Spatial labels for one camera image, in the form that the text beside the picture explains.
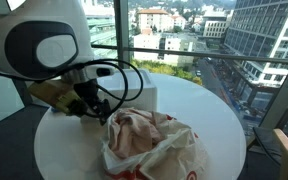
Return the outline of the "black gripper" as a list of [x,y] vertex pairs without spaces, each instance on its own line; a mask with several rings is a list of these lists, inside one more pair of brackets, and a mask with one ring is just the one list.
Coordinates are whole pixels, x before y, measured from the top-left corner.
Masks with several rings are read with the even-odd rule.
[[88,105],[93,115],[99,119],[101,125],[105,125],[111,114],[111,108],[107,99],[101,100],[98,96],[99,85],[96,79],[78,83],[73,86],[77,95]]

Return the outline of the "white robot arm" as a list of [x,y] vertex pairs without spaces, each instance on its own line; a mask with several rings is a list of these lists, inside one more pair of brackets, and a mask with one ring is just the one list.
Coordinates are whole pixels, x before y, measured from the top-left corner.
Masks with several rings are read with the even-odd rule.
[[44,83],[61,76],[78,98],[64,112],[97,118],[113,113],[97,96],[97,79],[113,73],[96,60],[79,0],[25,0],[0,13],[0,76]]

